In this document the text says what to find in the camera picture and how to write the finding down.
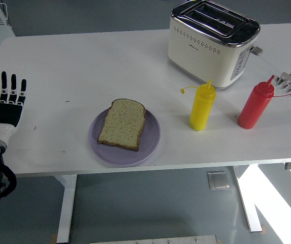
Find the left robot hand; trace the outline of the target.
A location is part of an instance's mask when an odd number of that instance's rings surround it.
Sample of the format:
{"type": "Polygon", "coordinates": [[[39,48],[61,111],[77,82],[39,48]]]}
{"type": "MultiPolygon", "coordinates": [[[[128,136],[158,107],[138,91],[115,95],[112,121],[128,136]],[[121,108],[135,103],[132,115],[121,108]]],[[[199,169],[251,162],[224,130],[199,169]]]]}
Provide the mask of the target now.
{"type": "Polygon", "coordinates": [[[1,73],[0,80],[0,141],[7,144],[18,129],[26,98],[27,81],[17,81],[15,74],[8,80],[7,73],[1,73]]]}

